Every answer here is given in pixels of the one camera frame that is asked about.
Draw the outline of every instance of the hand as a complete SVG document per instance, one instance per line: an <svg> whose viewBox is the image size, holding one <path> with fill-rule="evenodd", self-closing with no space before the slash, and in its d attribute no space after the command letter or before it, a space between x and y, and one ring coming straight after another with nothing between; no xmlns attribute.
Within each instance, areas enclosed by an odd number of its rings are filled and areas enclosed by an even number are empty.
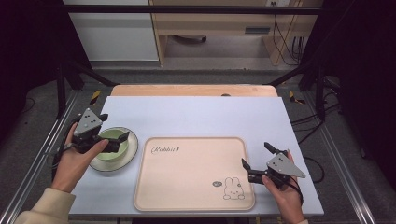
<svg viewBox="0 0 396 224"><path fill-rule="evenodd" d="M288 158L293 161L293 157L290 152L288 153ZM292 176L291 178L297 182L297 178L295 176ZM280 215L287 223L299 223L305 220L303 210L301 208L300 195L295 189L285 185L285 188L279 190L274 182L265 175L262 176L262 182L273 194L280 211ZM298 188L296 182L290 180L290 184Z"/></svg>
<svg viewBox="0 0 396 224"><path fill-rule="evenodd" d="M72 142L73 132L77 124L73 124L66 138L66 144ZM75 148L70 148L64 152L59 162L56 175L52 181L53 189L70 193L82 178L93 158L101 153L108 144L108 140L96 143L85 154L80 154Z"/></svg>

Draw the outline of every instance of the saucer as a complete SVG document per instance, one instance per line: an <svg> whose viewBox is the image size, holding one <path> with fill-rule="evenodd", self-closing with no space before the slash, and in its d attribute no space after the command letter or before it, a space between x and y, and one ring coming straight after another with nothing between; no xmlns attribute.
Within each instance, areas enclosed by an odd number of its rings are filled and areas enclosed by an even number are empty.
<svg viewBox="0 0 396 224"><path fill-rule="evenodd" d="M123 166L125 166L126 164L128 164L128 162L130 162L134 158L134 155L136 154L137 151L137 147L138 147L137 137L134 134L134 132L132 132L127 128L115 127L115 128L106 129L101 133L99 133L99 135L102 136L103 133L109 133L109 132L119 133L118 135L129 132L128 140L127 140L128 142L124 145L120 144L120 150L118 153L106 153L110 155L104 155L105 153L101 153L97 157L95 157L91 161L90 166L97 171L108 172L108 171L118 170Z"/></svg>

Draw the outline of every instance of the green bowl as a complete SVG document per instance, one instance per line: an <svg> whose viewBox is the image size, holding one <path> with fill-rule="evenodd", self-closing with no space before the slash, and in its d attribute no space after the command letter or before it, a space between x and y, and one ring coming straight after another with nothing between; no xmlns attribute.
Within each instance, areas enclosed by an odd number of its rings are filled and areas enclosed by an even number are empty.
<svg viewBox="0 0 396 224"><path fill-rule="evenodd" d="M119 130L119 129L107 129L99 133L99 136L103 138L114 138L117 139L119 138L120 135L122 135L124 132ZM110 152L110 153L99 153L99 155L96 156L97 159L101 161L117 161L119 159L122 159L122 157L125 156L125 152L128 148L128 140L122 142L119 147L119 152Z"/></svg>

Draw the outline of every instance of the black cable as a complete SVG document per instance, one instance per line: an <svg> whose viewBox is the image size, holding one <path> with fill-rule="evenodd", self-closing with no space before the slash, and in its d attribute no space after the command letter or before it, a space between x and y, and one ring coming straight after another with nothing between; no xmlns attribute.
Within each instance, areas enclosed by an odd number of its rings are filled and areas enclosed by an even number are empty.
<svg viewBox="0 0 396 224"><path fill-rule="evenodd" d="M330 95L338 96L337 92L332 91L332 92L329 92L329 93L327 93L326 95L324 95L324 96L323 96L323 99L326 99L326 97L328 97L328 96L330 96Z"/></svg>
<svg viewBox="0 0 396 224"><path fill-rule="evenodd" d="M52 166L51 166L51 167L52 167L52 180L53 180L53 178L54 178L55 175L56 175L56 171L57 171L57 168L58 168L58 164L59 164L59 162L61 161L61 157L62 157L62 155L63 155L64 152L65 152L65 150L64 150L64 144L65 144L65 142L66 142L67 135L69 135L69 132L70 132L70 130L71 130L72 127L73 127L73 124L76 123L76 122L78 122L79 119L80 119L80 117L75 118L75 119L73 119L73 120L70 122L69 126L68 126L67 129L66 129L66 132L64 133L64 138L63 138L62 141L61 141L61 144L60 144L60 146L59 146L58 152L57 152L56 154L54 154L54 158L53 158Z"/></svg>
<svg viewBox="0 0 396 224"><path fill-rule="evenodd" d="M276 30L276 27L277 27L277 29L279 30L279 27L277 26L276 14L274 15L274 17L275 17L275 20L274 20L274 29L273 29L273 41L274 41L274 45L275 45L277 51L279 52L279 55L280 55L280 57L282 58L283 63L285 63L286 65L292 65L292 66L298 65L298 64L294 64L294 63L287 63L286 60L285 60L285 58L284 58L283 55L282 55L282 52L281 52L280 49L277 47L277 44L276 44L276 41L275 41L275 30ZM288 49L288 52L289 52L289 54L290 54L288 45L286 45L286 40L283 39L282 33L280 33L280 36L281 36L283 42L285 43L285 46L286 46L286 48Z"/></svg>
<svg viewBox="0 0 396 224"><path fill-rule="evenodd" d="M29 110L31 110L31 109L33 108L33 106L35 106L35 100L34 100L33 98L26 98L26 101L27 101L27 100L31 100L31 101L32 101L32 105L30 105L29 108L23 110L21 113L26 113L26 112L28 112Z"/></svg>
<svg viewBox="0 0 396 224"><path fill-rule="evenodd" d="M325 87L331 89L332 91L339 92L340 87L337 84L332 83L327 77L324 78Z"/></svg>
<svg viewBox="0 0 396 224"><path fill-rule="evenodd" d="M318 161L316 161L316 160L314 160L314 159L312 159L312 158L310 158L310 157L303 157L303 158L304 158L305 160L309 160L309 161L312 161L312 162L316 163L316 164L318 165L318 167L320 168L320 171L321 171L321 177L320 177L320 179L318 179L318 180L312 180L312 182L314 182L314 184L317 184L317 183L322 182L323 179L324 179L324 176L325 176L323 166L321 166L320 163L319 163Z"/></svg>
<svg viewBox="0 0 396 224"><path fill-rule="evenodd" d="M297 51L294 51L295 49L295 45L296 45L296 38L297 36L295 36L293 38L293 43L291 45L291 53L292 56L295 60L297 60L297 63L300 64L300 61L303 57L303 48L304 48L304 38L302 36L298 37L298 47L297 47Z"/></svg>
<svg viewBox="0 0 396 224"><path fill-rule="evenodd" d="M318 124L317 127L315 127L315 129L313 129L309 134L306 135L306 137L304 137L302 140L300 140L298 142L298 144L300 145L303 141L305 141L309 136L311 136L319 127L320 125L322 125L324 123L324 121L321 121L320 124Z"/></svg>
<svg viewBox="0 0 396 224"><path fill-rule="evenodd" d="M331 105L331 106L329 106L329 107L327 107L326 109L325 109L325 111L328 111L329 109L331 109L331 108L334 108L334 107L336 107L336 106L339 106L340 104L335 104L335 105ZM291 125L298 125L298 124L302 124L302 123L307 123L307 122L309 122L310 120L312 120L314 117L316 117L318 114L314 114L314 115L311 115L311 116L308 116L308 117L306 117L306 118L303 118L303 119L297 119L297 120L294 120L294 121L291 121L290 123L291 123Z"/></svg>
<svg viewBox="0 0 396 224"><path fill-rule="evenodd" d="M295 190L297 191L297 193L300 195L300 202L301 202L301 205L303 205L303 203L304 203L303 193L301 192L300 185L297 183L297 181L296 181L294 178L290 177L290 179L292 179L292 180L294 181L294 183L297 185L297 187L293 186L291 183L285 181L284 179L280 179L280 178L278 178L278 177L276 177L276 176L274 176L274 175L271 176L271 178L274 178L274 179L276 179L277 181L280 181L280 182L282 182L283 184L285 184L285 185L291 187L292 189L295 189Z"/></svg>
<svg viewBox="0 0 396 224"><path fill-rule="evenodd" d="M311 130L313 130L313 129L315 129L316 128L316 126L315 127L312 127L312 128L307 128L307 129L297 129L297 130L294 130L294 132L295 133L298 133L298 132L306 132L306 131L311 131Z"/></svg>

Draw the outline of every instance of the floor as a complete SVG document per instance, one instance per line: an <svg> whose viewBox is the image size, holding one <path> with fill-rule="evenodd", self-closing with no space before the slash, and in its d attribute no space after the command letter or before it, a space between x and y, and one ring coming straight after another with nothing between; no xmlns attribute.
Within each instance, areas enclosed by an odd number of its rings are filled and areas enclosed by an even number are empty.
<svg viewBox="0 0 396 224"><path fill-rule="evenodd" d="M287 63L291 57L285 57ZM265 84L286 74L294 66L281 63L272 66L260 37L218 37L209 36L205 43L195 39L174 37L170 39L166 51L165 64L159 66L153 63L92 63L96 71L114 81L121 83L211 83L211 84ZM91 84L95 80L83 76L86 87L80 93L77 105L86 106L91 100ZM294 77L276 88L284 100L290 120L305 118L314 113L312 109L312 91L300 91L297 83L300 77ZM7 209L24 174L29 172L30 164L35 162L35 155L42 147L50 129L55 122L57 113L56 83L51 82L29 92L25 112L21 114L15 129L11 131L8 140L1 145L0 156L0 188L2 199L0 210ZM111 89L103 88L103 95ZM326 107L337 104L338 100L332 90L326 97ZM100 106L105 99L98 100ZM298 140L318 125L317 119L307 119L297 122L293 128ZM310 135L300 148L306 157L313 158L324 168L325 177L316 184L317 194L322 202L325 215L309 217L310 223L396 223L396 194L381 175L375 161L364 160L359 152L359 145L354 140L353 133L347 121L342 116L342 108L333 107L328 110L326 122L314 134ZM338 152L343 164L333 160ZM306 161L313 177L319 180L322 173L318 165ZM340 166L348 169L351 177L342 177ZM40 197L42 189L50 183L50 169L43 167L34 180L31 192L26 195L26 202L21 210L30 209ZM352 185L346 180L352 179ZM356 192L348 187L356 187ZM361 195L363 201L354 200ZM375 221L362 220L357 215L355 203L364 202L369 207L368 218ZM252 217L245 219L227 219L229 223L280 223L278 217ZM71 223L131 223L131 218L87 218L72 217Z"/></svg>

